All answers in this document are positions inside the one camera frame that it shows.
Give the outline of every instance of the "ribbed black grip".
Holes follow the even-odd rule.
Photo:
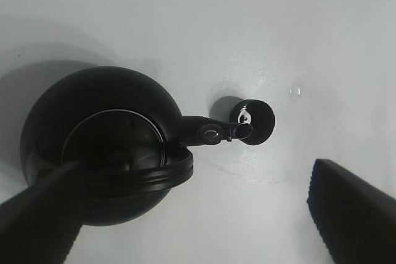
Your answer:
[[[63,263],[87,208],[81,168],[67,163],[0,205],[1,264]]]
[[[308,206],[336,264],[396,263],[396,200],[329,160],[317,160]]]

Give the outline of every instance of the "white tabletop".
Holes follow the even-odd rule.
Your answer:
[[[25,187],[29,109],[75,66],[17,69],[123,66],[185,115],[236,95],[268,102],[276,128],[193,148],[190,181],[134,221],[83,227],[68,264],[331,263],[306,206],[314,160],[396,195],[395,20],[396,0],[0,0],[0,201]]]

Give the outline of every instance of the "white surface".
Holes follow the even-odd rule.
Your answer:
[[[330,263],[305,202],[314,159],[396,195],[395,20],[396,0],[0,0],[1,75],[49,59],[114,64],[152,76],[184,114],[239,95],[277,117],[259,147],[194,148],[188,183],[135,221],[84,227],[67,263]],[[0,101],[23,111],[8,115],[3,168],[55,78],[31,80]],[[15,169],[0,183],[1,200],[24,187]]]

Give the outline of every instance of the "black plastic object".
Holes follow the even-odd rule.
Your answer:
[[[0,263],[64,262],[88,205],[83,178],[66,163],[0,205]]]
[[[261,100],[243,100],[231,111],[230,122],[250,124],[252,133],[241,141],[247,145],[260,145],[271,136],[275,115],[272,108]]]
[[[260,127],[259,118],[254,123]],[[90,199],[84,223],[105,226],[144,214],[188,180],[193,168],[186,147],[258,134],[250,123],[183,117],[146,75],[95,67],[41,96],[22,131],[20,157],[29,184],[66,162],[84,164]]]
[[[396,263],[396,200],[330,160],[317,160],[308,206],[336,264]]]

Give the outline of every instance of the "kettle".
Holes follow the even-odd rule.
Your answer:
[[[271,107],[242,100],[230,122],[183,116],[156,81],[121,67],[71,74],[34,104],[22,130],[20,159],[32,185],[59,166],[78,162],[89,206],[84,224],[107,226],[143,215],[193,172],[195,145],[266,141]]]

